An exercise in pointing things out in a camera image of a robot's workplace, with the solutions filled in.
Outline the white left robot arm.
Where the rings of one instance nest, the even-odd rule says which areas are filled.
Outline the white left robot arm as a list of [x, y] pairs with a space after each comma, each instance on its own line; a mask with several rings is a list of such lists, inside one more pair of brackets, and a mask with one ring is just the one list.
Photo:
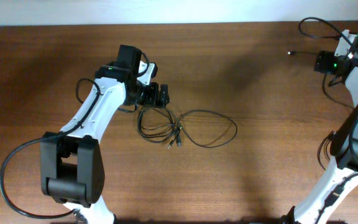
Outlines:
[[74, 117], [57, 133], [46, 132], [40, 143], [42, 193], [62, 204], [82, 223], [114, 223], [104, 202], [105, 172], [100, 150], [103, 134], [120, 106], [160, 104], [167, 88], [152, 79], [153, 62], [103, 65]]

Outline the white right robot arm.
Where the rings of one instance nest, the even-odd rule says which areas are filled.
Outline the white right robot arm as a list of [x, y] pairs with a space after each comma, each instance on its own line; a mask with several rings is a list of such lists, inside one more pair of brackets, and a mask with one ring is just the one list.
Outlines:
[[328, 223], [347, 195], [358, 186], [358, 33], [339, 33], [335, 52], [321, 51], [315, 71], [334, 75], [332, 85], [342, 83], [351, 94], [351, 114], [330, 132], [319, 148], [329, 147], [329, 163], [311, 193], [283, 215], [280, 223]]

